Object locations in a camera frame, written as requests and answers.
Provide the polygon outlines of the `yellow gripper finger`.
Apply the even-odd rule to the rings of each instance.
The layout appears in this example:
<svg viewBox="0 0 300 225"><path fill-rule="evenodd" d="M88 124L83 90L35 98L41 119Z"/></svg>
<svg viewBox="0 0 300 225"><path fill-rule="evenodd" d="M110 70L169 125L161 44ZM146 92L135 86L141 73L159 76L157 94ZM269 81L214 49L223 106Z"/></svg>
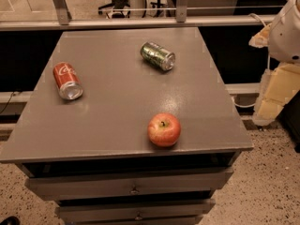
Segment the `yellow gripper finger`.
<svg viewBox="0 0 300 225"><path fill-rule="evenodd" d="M260 32L250 39L248 45L254 48L268 47L270 27L271 24L267 24Z"/></svg>
<svg viewBox="0 0 300 225"><path fill-rule="evenodd" d="M267 69L262 75L260 93L254 106L254 124L268 126L299 91L299 65L280 63L274 70Z"/></svg>

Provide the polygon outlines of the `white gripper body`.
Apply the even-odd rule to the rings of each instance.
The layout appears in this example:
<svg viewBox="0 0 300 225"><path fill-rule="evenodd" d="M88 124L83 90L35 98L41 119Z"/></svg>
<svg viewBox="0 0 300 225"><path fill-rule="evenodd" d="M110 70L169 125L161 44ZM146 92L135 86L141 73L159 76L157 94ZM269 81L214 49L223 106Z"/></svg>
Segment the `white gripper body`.
<svg viewBox="0 0 300 225"><path fill-rule="evenodd" d="M271 23L268 51L279 62L300 63L300 0L289 0Z"/></svg>

